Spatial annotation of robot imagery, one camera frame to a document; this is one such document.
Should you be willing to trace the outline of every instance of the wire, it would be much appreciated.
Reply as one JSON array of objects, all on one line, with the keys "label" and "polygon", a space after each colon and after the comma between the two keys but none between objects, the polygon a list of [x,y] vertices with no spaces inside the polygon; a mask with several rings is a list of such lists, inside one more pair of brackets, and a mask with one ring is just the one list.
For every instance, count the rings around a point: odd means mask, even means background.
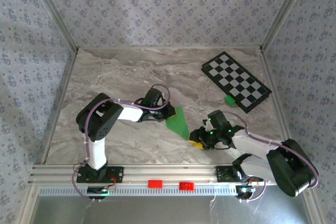
[{"label": "wire", "polygon": [[221,150],[221,151],[222,151],[222,150],[228,150],[228,149],[230,149],[230,148],[231,148],[231,147],[227,147],[227,148],[216,148],[216,147],[214,147],[215,150]]},{"label": "wire", "polygon": [[241,122],[244,124],[245,126],[245,132],[246,132],[246,135],[249,136],[250,138],[252,138],[253,140],[256,140],[258,142],[261,142],[263,144],[270,144],[270,145],[274,145],[274,146],[277,146],[277,147],[280,147],[280,148],[283,148],[285,149],[286,151],[294,154],[295,156],[297,156],[299,159],[301,159],[310,169],[311,171],[313,172],[314,174],[314,183],[309,185],[308,188],[314,188],[317,186],[317,184],[319,183],[319,175],[316,171],[316,169],[314,168],[314,166],[307,160],[305,159],[301,154],[297,153],[296,151],[292,150],[291,148],[288,148],[287,146],[284,146],[282,144],[278,144],[278,143],[274,143],[274,142],[270,142],[270,141],[267,141],[267,140],[263,140],[263,139],[260,139],[256,136],[253,136],[251,135],[249,132],[248,132],[248,126],[247,126],[247,123],[237,114],[235,113],[232,113],[232,112],[229,112],[229,111],[223,111],[223,113],[228,113],[228,114],[231,114],[231,115],[234,115],[236,116],[237,118],[239,118],[241,120]]},{"label": "wire", "polygon": [[112,174],[109,174],[107,176],[110,177],[110,178],[113,178],[113,184],[109,185],[107,188],[109,188],[111,186],[114,186],[114,189],[116,190],[117,189],[117,180],[116,180],[116,178]]},{"label": "wire", "polygon": [[151,108],[151,107],[145,107],[145,106],[141,106],[141,105],[138,105],[138,104],[134,104],[134,102],[130,102],[130,101],[123,101],[123,100],[120,100],[120,99],[113,99],[113,98],[108,98],[108,99],[104,99],[100,102],[98,102],[95,106],[93,106],[93,108],[90,110],[87,118],[86,118],[86,121],[85,121],[85,125],[84,125],[84,133],[85,133],[85,146],[86,146],[86,154],[87,154],[87,158],[86,160],[80,165],[77,167],[77,169],[74,171],[74,173],[72,174],[72,177],[71,177],[71,182],[72,182],[72,185],[74,186],[74,189],[76,190],[76,192],[83,198],[85,199],[89,199],[91,200],[88,196],[85,196],[77,187],[76,185],[76,181],[75,181],[75,175],[78,173],[79,169],[81,167],[84,167],[90,160],[90,147],[89,147],[89,132],[88,132],[88,127],[89,127],[89,121],[93,115],[93,113],[96,111],[96,109],[102,105],[103,103],[106,103],[106,102],[109,102],[109,101],[113,101],[115,103],[119,103],[119,104],[124,104],[124,105],[128,105],[128,106],[133,106],[133,107],[137,107],[137,108],[140,108],[140,109],[145,109],[145,110],[160,110],[162,108],[164,108],[166,105],[168,105],[169,103],[169,100],[170,100],[170,91],[168,89],[168,87],[166,85],[163,85],[163,84],[154,84],[152,87],[156,87],[156,86],[161,86],[161,87],[164,87],[168,93],[168,98],[166,100],[166,102],[159,106],[159,107],[156,107],[156,108]]},{"label": "wire", "polygon": [[264,187],[263,187],[262,191],[260,192],[260,194],[259,194],[258,196],[252,198],[252,196],[253,196],[253,194],[252,194],[251,197],[250,197],[249,199],[240,199],[240,200],[241,200],[241,201],[249,202],[249,201],[254,201],[254,200],[259,199],[259,198],[264,194],[264,192],[265,192],[265,190],[266,190],[266,185],[267,185],[267,180],[264,179]]},{"label": "wire", "polygon": [[76,163],[76,164],[74,164],[73,167],[72,167],[72,170],[75,171],[75,166],[76,166],[76,165],[79,165],[79,164],[81,164],[81,163]]},{"label": "wire", "polygon": [[248,183],[246,184],[246,186],[248,186],[251,182],[252,182],[252,177],[250,177],[250,179],[248,180]]},{"label": "wire", "polygon": [[143,98],[136,99],[136,100],[134,101],[134,104],[139,104],[139,102],[142,101],[142,100],[143,100]]}]

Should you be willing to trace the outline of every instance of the green triangle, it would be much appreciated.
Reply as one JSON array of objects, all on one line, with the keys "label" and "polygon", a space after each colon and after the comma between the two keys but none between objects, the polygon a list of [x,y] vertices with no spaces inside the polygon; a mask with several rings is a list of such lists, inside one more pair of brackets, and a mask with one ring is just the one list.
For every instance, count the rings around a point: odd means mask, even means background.
[{"label": "green triangle", "polygon": [[182,107],[175,108],[176,114],[166,119],[167,128],[182,138],[189,139],[189,130],[188,125],[185,120],[184,112]]}]

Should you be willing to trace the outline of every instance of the checkerboard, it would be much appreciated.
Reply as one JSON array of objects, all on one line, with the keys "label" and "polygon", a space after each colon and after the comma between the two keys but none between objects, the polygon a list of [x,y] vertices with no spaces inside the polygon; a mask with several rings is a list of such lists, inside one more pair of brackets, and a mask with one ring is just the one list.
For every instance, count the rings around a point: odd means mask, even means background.
[{"label": "checkerboard", "polygon": [[226,52],[204,63],[202,71],[246,113],[272,93]]}]

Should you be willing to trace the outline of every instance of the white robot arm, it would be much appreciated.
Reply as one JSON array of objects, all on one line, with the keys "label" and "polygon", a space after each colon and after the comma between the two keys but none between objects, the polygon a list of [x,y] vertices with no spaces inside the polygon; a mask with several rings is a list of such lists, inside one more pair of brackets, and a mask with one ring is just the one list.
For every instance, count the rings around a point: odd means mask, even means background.
[{"label": "white robot arm", "polygon": [[[141,116],[143,115],[142,109],[123,104],[121,106],[123,107],[123,110],[121,111],[117,120],[129,120],[132,122],[138,122]],[[105,156],[105,137],[100,140],[96,140],[94,142],[91,139],[88,139],[88,141],[90,150],[90,158],[88,160],[88,165],[95,170],[99,170],[107,163],[107,159]]]},{"label": "white robot arm", "polygon": [[215,145],[222,142],[228,147],[245,152],[233,162],[233,176],[237,181],[246,181],[249,177],[270,180],[276,182],[282,191],[292,197],[316,184],[316,169],[296,141],[270,140],[247,133],[241,126],[232,127],[220,110],[210,113],[203,123],[203,127],[190,134],[189,141],[195,147],[211,150],[216,149]]}]

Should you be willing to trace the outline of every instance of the white label strip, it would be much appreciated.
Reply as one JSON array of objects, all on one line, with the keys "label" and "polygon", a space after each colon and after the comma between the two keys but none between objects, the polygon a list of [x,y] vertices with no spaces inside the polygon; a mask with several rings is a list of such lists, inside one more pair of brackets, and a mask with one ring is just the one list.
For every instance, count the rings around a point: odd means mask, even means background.
[{"label": "white label strip", "polygon": [[[79,187],[84,195],[87,187]],[[146,186],[123,186],[112,190],[109,196],[237,196],[235,185],[195,186],[194,191],[180,190],[178,186],[150,189]],[[70,186],[41,186],[39,196],[79,196]]]}]

